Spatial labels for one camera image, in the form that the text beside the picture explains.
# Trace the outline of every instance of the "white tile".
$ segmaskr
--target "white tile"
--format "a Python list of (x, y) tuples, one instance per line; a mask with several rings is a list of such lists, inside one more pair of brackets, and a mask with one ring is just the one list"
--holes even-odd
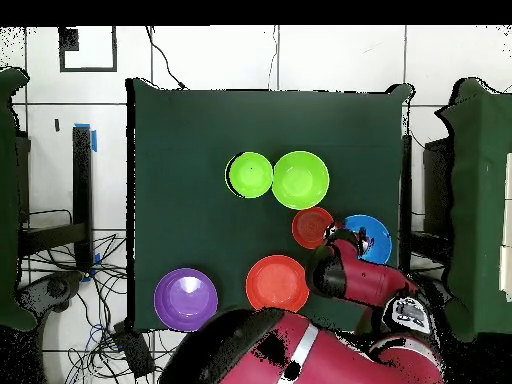
[(178, 347), (188, 333), (173, 330), (155, 331), (155, 352), (169, 352)]
[[(423, 168), (423, 147), (426, 143), (440, 140), (448, 136), (448, 130), (443, 122), (434, 114), (438, 108), (411, 108), (409, 126), (412, 135), (412, 211), (425, 211), (425, 170)], [(423, 229), (423, 216), (412, 216), (412, 229)]]
[(482, 78), (498, 91), (508, 88), (510, 32), (504, 25), (409, 25), (406, 79), (416, 88), (412, 103), (447, 104), (460, 78)]
[(502, 243), (505, 246), (512, 247), (512, 200), (505, 200)]
[[(27, 37), (27, 71), (29, 103), (47, 102), (126, 102), (125, 79), (150, 79), (151, 49), (144, 27), (117, 27), (117, 72), (60, 72), (59, 35), (56, 27), (38, 28)], [(105, 41), (101, 30), (89, 34), (90, 43), (103, 49)], [(81, 31), (78, 31), (79, 43)], [(104, 62), (91, 53), (94, 46), (84, 46), (87, 52), (81, 61)]]
[[(191, 90), (266, 89), (276, 51), (272, 32), (272, 25), (157, 26), (154, 43), (167, 57), (171, 73)], [(178, 88), (156, 49), (153, 58), (154, 83)]]
[(28, 120), (30, 210), (72, 211), (72, 128), (75, 123), (87, 123), (97, 134), (97, 152), (91, 152), (93, 227), (125, 228), (126, 107), (29, 105)]
[(159, 367), (155, 371), (155, 384), (159, 384), (162, 370), (165, 369), (172, 355), (172, 353), (155, 353), (155, 365)]
[(512, 248), (500, 248), (500, 290), (512, 296)]
[(79, 26), (78, 51), (64, 53), (66, 68), (111, 68), (114, 66), (112, 52), (112, 27)]
[[(107, 363), (115, 373), (121, 373), (128, 369), (126, 361), (111, 359)], [(48, 384), (65, 384), (66, 379), (69, 384), (69, 382), (74, 380), (77, 371), (79, 371), (77, 367), (80, 366), (80, 358), (76, 353), (71, 353), (70, 357), (68, 357), (67, 352), (43, 352), (43, 364)], [(111, 375), (106, 366), (99, 369), (101, 366), (99, 359), (96, 361), (96, 364), (98, 366), (98, 373)], [(93, 377), (88, 373), (86, 374), (86, 378), (83, 379), (82, 371), (78, 372), (77, 377), (74, 384), (116, 384), (114, 378)], [(151, 373), (147, 377), (149, 384), (153, 384), (153, 374)], [(117, 377), (117, 380), (119, 384), (148, 384), (145, 377), (140, 377), (135, 381), (133, 373)]]
[(16, 119), (18, 120), (18, 129), (20, 131), (27, 131), (27, 117), (25, 114), (25, 106), (13, 105), (12, 109), (16, 114)]
[[(175, 348), (179, 346), (182, 340), (188, 333), (180, 333), (179, 331), (161, 330), (155, 331), (155, 365), (164, 369), (175, 352)], [(157, 369), (155, 371), (155, 382), (158, 384), (158, 379), (162, 371)]]
[(507, 155), (507, 173), (505, 177), (505, 199), (512, 199), (512, 153)]
[(404, 33), (404, 25), (282, 25), (280, 88), (383, 92), (403, 82)]
[[(109, 236), (110, 232), (95, 231), (94, 239), (100, 239)], [(118, 237), (124, 238), (125, 233), (119, 233)], [(99, 246), (104, 240), (95, 242), (95, 247)], [(116, 267), (126, 266), (126, 242), (122, 240), (115, 240), (109, 251), (112, 251), (117, 245), (120, 245), (119, 249), (107, 257), (104, 261), (106, 264)], [(105, 256), (105, 249), (108, 243), (105, 243), (95, 248), (95, 253), (100, 253), (101, 257)], [(31, 268), (35, 268), (34, 262), (31, 261)], [(111, 330), (113, 325), (124, 320), (127, 316), (127, 304), (126, 304), (126, 280), (118, 280), (115, 278), (110, 279), (109, 276), (104, 272), (96, 274), (96, 278), (103, 284), (107, 284), (107, 287), (102, 289), (103, 297), (106, 298), (108, 307), (111, 313)], [(108, 288), (113, 287), (114, 291), (109, 292)], [(82, 296), (84, 302), (87, 305), (87, 314), (89, 320), (93, 325), (101, 322), (105, 323), (105, 316), (103, 312), (103, 306), (101, 307), (100, 317), (100, 305), (99, 296), (95, 288), (94, 282), (81, 282), (78, 293)], [(94, 347), (94, 341), (87, 342), (90, 338), (91, 327), (87, 322), (85, 315), (85, 307), (80, 301), (78, 296), (71, 299), (70, 306), (64, 312), (57, 314), (51, 313), (48, 317), (46, 327), (43, 336), (43, 349), (44, 350), (68, 350), (70, 348), (85, 350)], [(146, 335), (146, 341), (149, 340), (149, 335)]]
[[(12, 66), (25, 69), (25, 34), (23, 27), (0, 28), (0, 68)], [(25, 87), (12, 97), (13, 103), (25, 102)]]

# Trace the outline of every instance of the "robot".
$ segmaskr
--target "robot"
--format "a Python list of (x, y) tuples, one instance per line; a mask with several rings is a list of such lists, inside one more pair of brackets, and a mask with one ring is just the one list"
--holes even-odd
[(444, 384), (429, 294), (359, 259), (372, 240), (333, 223), (305, 272), (310, 290), (366, 306), (355, 334), (275, 308), (234, 310), (190, 333), (160, 384)]

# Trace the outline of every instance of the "dark green tablecloth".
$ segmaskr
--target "dark green tablecloth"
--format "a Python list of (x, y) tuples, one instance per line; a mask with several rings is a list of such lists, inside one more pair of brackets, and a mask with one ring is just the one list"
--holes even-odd
[(454, 140), (451, 183), (453, 258), (446, 305), (453, 332), (512, 334), (512, 302), (499, 288), (507, 154), (512, 152), (512, 95), (477, 78), (461, 80), (439, 115)]
[(37, 321), (16, 302), (21, 270), (18, 260), (19, 187), (16, 158), (16, 114), (11, 97), (28, 82), (25, 71), (0, 68), (0, 325), (28, 331)]
[[(167, 91), (134, 80), (135, 326), (164, 328), (153, 308), (158, 281), (180, 267), (207, 274), (219, 310), (248, 307), (245, 277), (267, 255), (305, 264), (311, 251), (291, 235), (297, 211), (269, 191), (234, 196), (226, 164), (241, 151), (271, 162), (293, 150), (320, 156), (330, 174), (319, 206), (335, 217), (364, 213), (393, 234), (396, 265), (402, 103), (411, 87), (356, 94)], [(353, 330), (362, 307), (310, 295), (300, 313)]]

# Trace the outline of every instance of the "blue tape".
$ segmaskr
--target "blue tape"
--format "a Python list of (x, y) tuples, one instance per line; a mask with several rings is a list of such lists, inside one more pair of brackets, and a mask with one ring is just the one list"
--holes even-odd
[(96, 139), (96, 130), (91, 131), (91, 149), (94, 152), (98, 151), (97, 139)]
[[(101, 260), (101, 253), (96, 253), (94, 255), (94, 264), (93, 265), (96, 265), (100, 262)], [(89, 270), (89, 275), (96, 275), (96, 270), (95, 269), (90, 269)], [(91, 281), (90, 277), (84, 277), (82, 278), (82, 283), (88, 283), (89, 281)]]

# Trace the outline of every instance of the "green bowl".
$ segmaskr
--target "green bowl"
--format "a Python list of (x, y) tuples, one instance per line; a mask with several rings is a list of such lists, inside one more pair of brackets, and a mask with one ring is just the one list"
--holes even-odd
[(272, 186), (272, 164), (254, 152), (235, 155), (226, 166), (225, 179), (229, 189), (240, 197), (254, 199)]
[(279, 203), (287, 208), (312, 208), (322, 201), (328, 188), (327, 167), (313, 153), (291, 152), (274, 166), (272, 192)]

